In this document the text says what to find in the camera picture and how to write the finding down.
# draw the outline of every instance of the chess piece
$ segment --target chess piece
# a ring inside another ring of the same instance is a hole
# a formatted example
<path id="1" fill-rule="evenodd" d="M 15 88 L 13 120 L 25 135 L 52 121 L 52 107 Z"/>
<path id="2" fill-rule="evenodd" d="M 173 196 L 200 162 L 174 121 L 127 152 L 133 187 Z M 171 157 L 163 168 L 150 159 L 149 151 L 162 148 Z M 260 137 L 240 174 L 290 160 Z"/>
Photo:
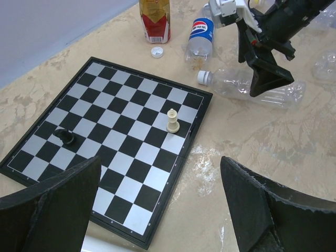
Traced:
<path id="1" fill-rule="evenodd" d="M 75 141 L 75 135 L 66 129 L 55 130 L 53 135 L 60 138 L 65 145 L 71 145 Z"/>
<path id="2" fill-rule="evenodd" d="M 168 124 L 167 131 L 170 133 L 176 133 L 180 129 L 180 124 L 177 121 L 177 112 L 174 109 L 170 109 L 167 113 Z"/>

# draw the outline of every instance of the marble table surface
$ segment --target marble table surface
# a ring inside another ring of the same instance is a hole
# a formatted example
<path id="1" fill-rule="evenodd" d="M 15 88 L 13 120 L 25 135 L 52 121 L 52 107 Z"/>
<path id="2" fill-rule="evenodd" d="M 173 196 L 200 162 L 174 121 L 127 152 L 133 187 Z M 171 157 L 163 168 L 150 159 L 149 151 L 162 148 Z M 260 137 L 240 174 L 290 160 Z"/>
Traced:
<path id="1" fill-rule="evenodd" d="M 91 56 L 209 91 L 183 61 L 183 45 L 204 4 L 171 0 L 172 38 L 162 46 L 161 59 L 151 57 L 153 45 L 144 39 L 135 5 L 0 90 L 0 159 Z M 149 251 L 238 251 L 220 178 L 223 155 L 293 189 L 336 201 L 336 83 L 315 80 L 311 71 L 324 50 L 335 49 L 335 39 L 334 29 L 305 28 L 292 39 L 292 62 L 276 54 L 281 66 L 307 83 L 297 110 L 214 95 Z M 210 70 L 246 68 L 237 62 L 237 43 L 235 25 L 216 31 Z M 0 174 L 0 196 L 23 188 Z M 141 251 L 91 222 L 87 234 Z"/>

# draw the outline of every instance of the pepsi bottle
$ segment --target pepsi bottle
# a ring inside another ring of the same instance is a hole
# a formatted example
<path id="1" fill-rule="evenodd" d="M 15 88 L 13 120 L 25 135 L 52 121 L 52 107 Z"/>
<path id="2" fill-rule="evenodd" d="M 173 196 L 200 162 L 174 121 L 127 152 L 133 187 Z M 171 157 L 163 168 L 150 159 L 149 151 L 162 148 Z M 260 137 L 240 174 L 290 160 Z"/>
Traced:
<path id="1" fill-rule="evenodd" d="M 208 65 L 213 53 L 214 23 L 208 4 L 204 5 L 194 21 L 184 59 L 193 70 Z"/>

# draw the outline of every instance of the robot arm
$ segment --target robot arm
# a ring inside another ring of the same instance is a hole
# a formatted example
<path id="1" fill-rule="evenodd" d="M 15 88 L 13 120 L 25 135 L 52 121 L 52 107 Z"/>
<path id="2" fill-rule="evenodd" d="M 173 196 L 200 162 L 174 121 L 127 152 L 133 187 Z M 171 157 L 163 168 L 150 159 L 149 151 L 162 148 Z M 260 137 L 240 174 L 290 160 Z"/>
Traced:
<path id="1" fill-rule="evenodd" d="M 252 97 L 294 82 L 291 73 L 277 65 L 272 50 L 293 60 L 295 49 L 290 39 L 334 1 L 275 0 L 263 14 L 250 9 L 244 0 L 209 0 L 216 28 L 233 23 L 238 26 L 238 61 L 246 61 L 254 70 Z"/>

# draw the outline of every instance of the chessboard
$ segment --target chessboard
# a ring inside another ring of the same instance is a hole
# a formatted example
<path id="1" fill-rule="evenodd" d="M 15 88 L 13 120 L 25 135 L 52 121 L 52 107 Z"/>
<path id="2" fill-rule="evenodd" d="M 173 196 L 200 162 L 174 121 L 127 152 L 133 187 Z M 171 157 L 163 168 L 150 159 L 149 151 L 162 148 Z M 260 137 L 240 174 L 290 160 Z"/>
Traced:
<path id="1" fill-rule="evenodd" d="M 93 156 L 101 181 L 91 220 L 148 249 L 212 94 L 90 58 L 0 164 L 30 186 Z M 167 112 L 180 129 L 167 132 Z M 63 129 L 75 141 L 54 135 Z"/>

